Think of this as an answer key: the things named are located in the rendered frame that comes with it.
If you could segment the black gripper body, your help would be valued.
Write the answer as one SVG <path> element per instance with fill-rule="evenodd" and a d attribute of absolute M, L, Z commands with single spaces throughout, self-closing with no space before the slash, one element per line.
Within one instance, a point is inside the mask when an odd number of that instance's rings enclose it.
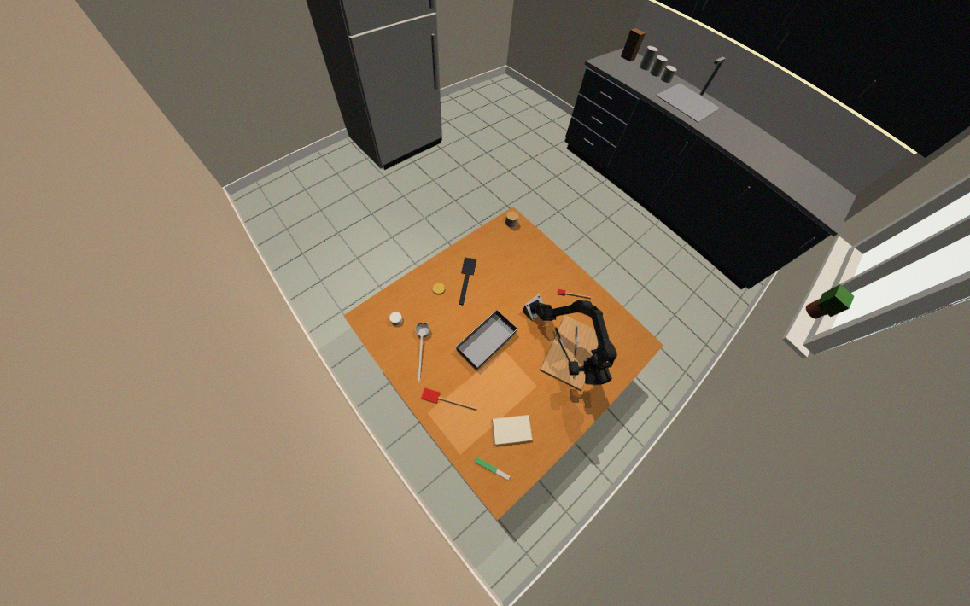
<path fill-rule="evenodd" d="M 587 358 L 587 360 L 584 360 L 583 367 L 578 366 L 578 360 L 569 360 L 569 365 L 568 365 L 569 375 L 579 375 L 579 372 L 584 370 L 594 371 L 593 368 L 589 367 L 588 360 L 589 358 Z"/>

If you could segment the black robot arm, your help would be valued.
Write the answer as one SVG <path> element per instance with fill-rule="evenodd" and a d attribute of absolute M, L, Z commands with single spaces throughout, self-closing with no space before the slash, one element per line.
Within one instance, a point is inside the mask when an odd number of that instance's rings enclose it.
<path fill-rule="evenodd" d="M 592 318 L 599 347 L 592 350 L 592 356 L 588 360 L 589 367 L 593 368 L 594 371 L 584 370 L 585 383 L 587 385 L 601 385 L 612 379 L 608 368 L 614 364 L 617 351 L 609 341 L 607 326 L 605 326 L 603 319 L 603 311 L 600 311 L 598 306 L 592 305 L 587 300 L 578 300 L 573 302 L 572 305 L 558 306 L 558 308 L 554 309 L 552 305 L 540 304 L 539 300 L 536 300 L 533 304 L 529 304 L 529 306 L 531 312 L 533 314 L 537 313 L 537 316 L 543 321 L 553 321 L 556 320 L 557 316 L 564 316 L 564 314 L 576 312 Z M 604 362 L 604 360 L 608 360 L 608 362 Z"/>

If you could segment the red spatula with wooden handle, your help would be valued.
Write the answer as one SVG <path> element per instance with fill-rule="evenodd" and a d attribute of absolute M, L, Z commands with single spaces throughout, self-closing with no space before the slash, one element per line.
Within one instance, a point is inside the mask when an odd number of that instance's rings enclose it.
<path fill-rule="evenodd" d="M 428 388 L 425 387 L 424 388 L 424 391 L 423 391 L 423 394 L 422 394 L 422 399 L 426 399 L 428 401 L 433 401 L 433 403 L 437 403 L 437 399 L 442 399 L 442 400 L 445 400 L 445 401 L 451 401 L 451 403 L 454 403 L 454 404 L 457 404 L 457 405 L 464 405 L 465 407 L 468 407 L 468 408 L 471 408 L 473 410 L 476 410 L 476 407 L 474 407 L 474 405 L 466 405 L 466 404 L 463 404 L 463 403 L 459 403 L 459 401 L 453 401 L 453 400 L 450 400 L 450 399 L 443 399 L 442 397 L 439 397 L 439 395 L 440 395 L 440 392 L 437 392 L 435 390 L 429 390 Z"/>

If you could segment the black spatula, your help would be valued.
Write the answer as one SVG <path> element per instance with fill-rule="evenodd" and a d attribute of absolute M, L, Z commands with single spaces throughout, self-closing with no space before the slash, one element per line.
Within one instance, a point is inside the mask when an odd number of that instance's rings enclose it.
<path fill-rule="evenodd" d="M 467 293 L 467 284 L 469 280 L 469 275 L 474 275 L 474 267 L 476 267 L 476 259 L 472 259 L 471 257 L 465 257 L 464 263 L 463 263 L 463 271 L 461 271 L 461 273 L 464 273 L 465 279 L 463 283 L 463 290 L 461 290 L 461 295 L 460 295 L 460 300 L 458 305 L 464 304 L 465 293 Z"/>

